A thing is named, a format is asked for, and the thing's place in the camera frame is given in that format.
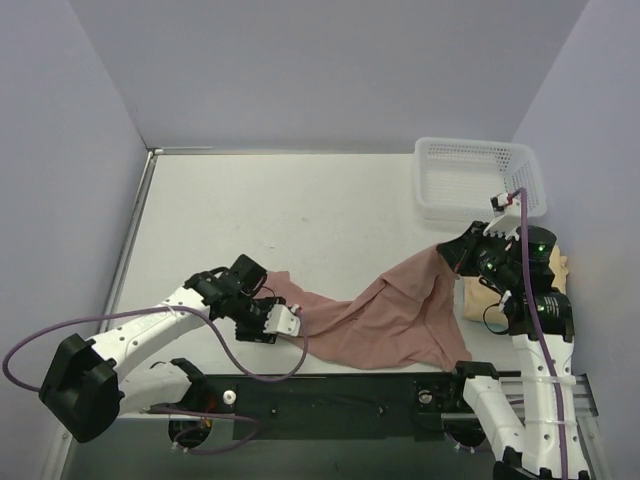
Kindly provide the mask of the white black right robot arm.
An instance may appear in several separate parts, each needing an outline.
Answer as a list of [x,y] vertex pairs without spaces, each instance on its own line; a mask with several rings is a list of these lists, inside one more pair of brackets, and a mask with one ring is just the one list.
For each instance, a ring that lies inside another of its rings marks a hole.
[[474,221],[438,254],[461,277],[496,291],[520,368],[524,414],[518,416],[487,362],[463,362],[446,385],[458,409],[473,411],[495,457],[495,479],[589,479],[574,406],[575,329],[566,294],[554,286],[555,235],[544,228],[488,234]]

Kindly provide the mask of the pink graphic t shirt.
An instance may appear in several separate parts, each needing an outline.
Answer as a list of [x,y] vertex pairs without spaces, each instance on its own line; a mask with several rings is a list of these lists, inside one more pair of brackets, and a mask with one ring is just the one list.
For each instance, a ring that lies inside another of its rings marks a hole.
[[470,361],[454,313],[456,275],[430,246],[380,274],[351,301],[306,291],[287,271],[266,287],[301,307],[308,350],[333,364],[374,370],[422,363],[452,371]]

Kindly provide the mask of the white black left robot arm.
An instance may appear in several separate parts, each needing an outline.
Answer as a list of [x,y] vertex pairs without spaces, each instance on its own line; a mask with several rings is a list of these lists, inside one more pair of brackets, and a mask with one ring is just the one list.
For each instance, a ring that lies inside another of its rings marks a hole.
[[228,401],[190,361],[163,361],[144,372],[138,366],[186,333],[228,318],[241,342],[272,344],[296,337],[298,305],[275,294],[260,296],[266,270],[246,255],[231,267],[195,273],[156,307],[126,323],[83,339],[73,334],[58,346],[39,398],[73,438],[86,443],[127,413],[160,406],[184,412],[214,412]]

